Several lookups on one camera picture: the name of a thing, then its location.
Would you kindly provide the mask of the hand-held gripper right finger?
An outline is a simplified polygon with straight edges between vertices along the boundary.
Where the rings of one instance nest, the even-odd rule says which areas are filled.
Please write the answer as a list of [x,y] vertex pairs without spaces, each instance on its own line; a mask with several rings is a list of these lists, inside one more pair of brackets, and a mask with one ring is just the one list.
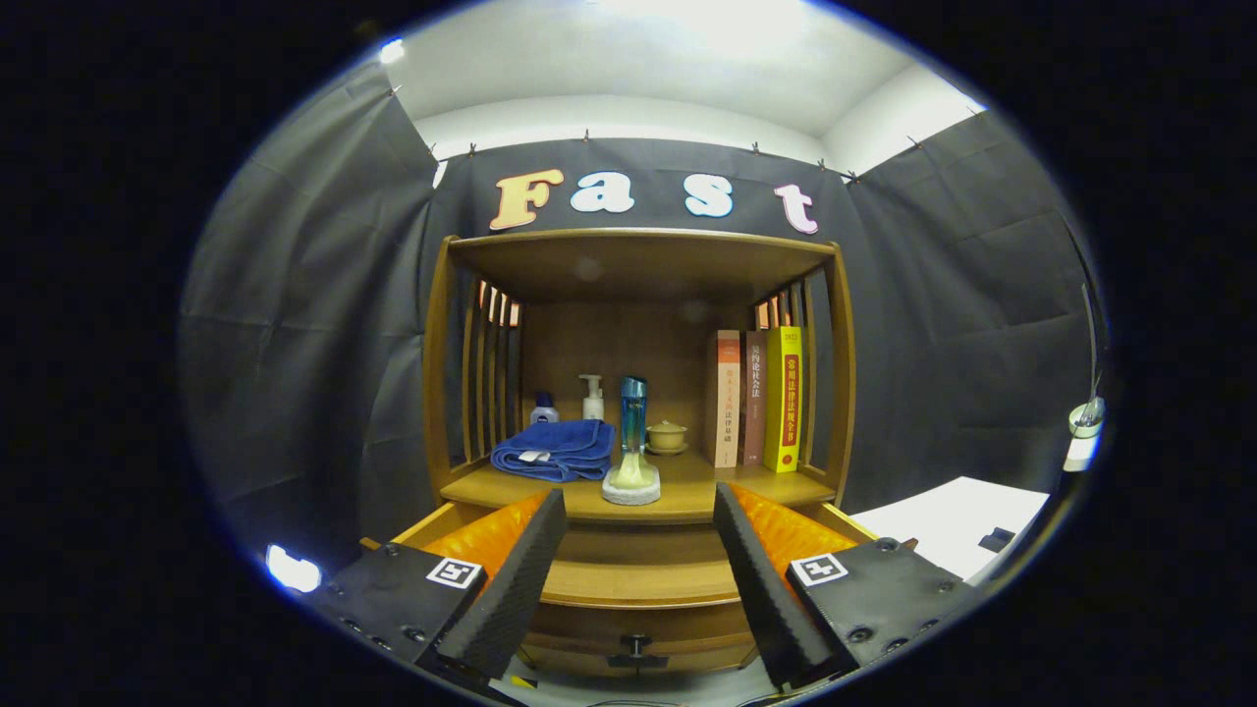
[[859,540],[740,486],[716,484],[713,520],[779,688],[866,671],[973,601],[969,582],[906,543]]

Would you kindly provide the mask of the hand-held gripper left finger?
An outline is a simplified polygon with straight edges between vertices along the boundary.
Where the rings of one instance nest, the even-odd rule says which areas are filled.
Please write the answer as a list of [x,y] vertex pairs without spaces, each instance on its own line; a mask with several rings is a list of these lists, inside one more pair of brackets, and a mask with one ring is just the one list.
[[410,533],[310,591],[310,610],[398,664],[484,688],[520,649],[567,528],[553,488],[425,542]]

